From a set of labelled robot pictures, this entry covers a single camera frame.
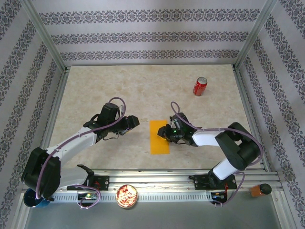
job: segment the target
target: soda can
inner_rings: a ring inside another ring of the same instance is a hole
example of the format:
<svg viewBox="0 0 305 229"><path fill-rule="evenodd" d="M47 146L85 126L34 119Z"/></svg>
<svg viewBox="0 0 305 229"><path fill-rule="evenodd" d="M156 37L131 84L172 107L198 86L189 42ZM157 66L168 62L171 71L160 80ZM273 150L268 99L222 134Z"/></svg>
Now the soda can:
<svg viewBox="0 0 305 229"><path fill-rule="evenodd" d="M194 86L194 94L196 96L201 96L205 91L206 86L208 85L208 80L204 77L199 77Z"/></svg>

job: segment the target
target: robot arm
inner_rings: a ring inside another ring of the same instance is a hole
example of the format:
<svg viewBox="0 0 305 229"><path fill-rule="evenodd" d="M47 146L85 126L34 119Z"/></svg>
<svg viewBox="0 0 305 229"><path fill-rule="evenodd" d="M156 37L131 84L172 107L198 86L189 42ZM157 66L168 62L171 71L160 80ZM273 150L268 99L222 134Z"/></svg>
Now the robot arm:
<svg viewBox="0 0 305 229"><path fill-rule="evenodd" d="M67 140L45 150L39 147L34 149L31 152L23 171L21 177L22 182L32 190L36 190L42 165L46 161L47 157L54 150L57 150L57 152L47 162L42 175L40 183L41 196L49 198L58 188L75 184L92 186L94 172L91 169L83 165L77 165L77 167L69 169L62 169L62 167L80 151L98 143L102 139L105 140L104 138L108 133L115 133L117 136L124 135L140 124L137 117L133 115L129 117L125 116L118 123L109 128L84 134L91 130L112 124L120 115L120 109L117 105L106 103L100 114L93 116L90 121L86 122L77 133L69 137ZM75 136L78 137L69 141L69 139ZM64 146L57 149L58 146L62 144L64 144Z"/></svg>
<svg viewBox="0 0 305 229"><path fill-rule="evenodd" d="M184 113L178 115L188 122ZM232 123L228 128L249 134L239 123ZM170 117L170 125L161 127L158 135L177 144L184 141L185 144L195 147L219 146L226 158L209 171L210 187L217 187L230 175L245 170L260 155L258 145L242 134L232 131L196 130L182 122L177 115Z"/></svg>

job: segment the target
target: patterned wallpaper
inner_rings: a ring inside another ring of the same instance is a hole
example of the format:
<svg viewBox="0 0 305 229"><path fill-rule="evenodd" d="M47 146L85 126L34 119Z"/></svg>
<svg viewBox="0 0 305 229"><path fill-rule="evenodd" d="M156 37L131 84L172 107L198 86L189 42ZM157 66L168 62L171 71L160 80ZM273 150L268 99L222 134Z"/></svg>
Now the patterned wallpaper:
<svg viewBox="0 0 305 229"><path fill-rule="evenodd" d="M33 3L71 66L234 63L265 0Z"/></svg>
<svg viewBox="0 0 305 229"><path fill-rule="evenodd" d="M268 159L280 174L297 228L305 228L304 4L279 1L241 69Z"/></svg>
<svg viewBox="0 0 305 229"><path fill-rule="evenodd" d="M41 145L61 77L17 0L0 0L0 229L10 228L29 152Z"/></svg>

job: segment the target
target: yellow paper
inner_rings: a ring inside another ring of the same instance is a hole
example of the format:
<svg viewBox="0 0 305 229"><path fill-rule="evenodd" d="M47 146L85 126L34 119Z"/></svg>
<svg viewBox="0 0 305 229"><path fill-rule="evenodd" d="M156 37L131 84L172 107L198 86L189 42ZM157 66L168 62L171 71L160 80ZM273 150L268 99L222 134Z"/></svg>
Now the yellow paper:
<svg viewBox="0 0 305 229"><path fill-rule="evenodd" d="M167 124L166 120L156 120L149 122L150 140L151 140L151 154L169 154L169 142L164 138L158 136L160 127Z"/></svg>

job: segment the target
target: table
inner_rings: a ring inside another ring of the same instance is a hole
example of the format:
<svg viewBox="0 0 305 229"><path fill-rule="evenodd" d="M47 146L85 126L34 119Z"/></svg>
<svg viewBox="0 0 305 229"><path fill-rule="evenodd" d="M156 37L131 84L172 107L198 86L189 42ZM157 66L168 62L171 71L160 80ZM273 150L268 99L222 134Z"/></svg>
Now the table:
<svg viewBox="0 0 305 229"><path fill-rule="evenodd" d="M203 96L193 94L198 77L208 80ZM76 133L112 97L126 102L126 115L140 125L116 140L100 141L65 167L199 169L212 168L224 154L219 147L170 144L170 154L150 154L150 120L169 120L176 101L189 121L204 128L248 122L230 65L140 65L71 67L56 124L53 146Z"/></svg>

